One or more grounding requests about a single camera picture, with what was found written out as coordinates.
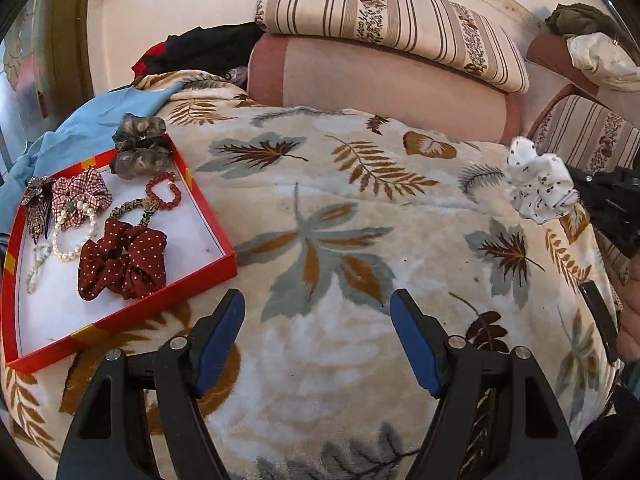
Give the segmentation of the person's right hand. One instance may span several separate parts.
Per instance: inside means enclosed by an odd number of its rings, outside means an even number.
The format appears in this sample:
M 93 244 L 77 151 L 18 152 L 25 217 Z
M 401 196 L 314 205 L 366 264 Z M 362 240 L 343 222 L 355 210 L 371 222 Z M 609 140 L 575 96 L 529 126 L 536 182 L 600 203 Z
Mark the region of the person's right hand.
M 617 351 L 626 362 L 640 360 L 640 262 L 634 255 L 628 263 L 628 276 L 622 283 L 612 269 L 606 270 L 612 287 L 622 302 Z

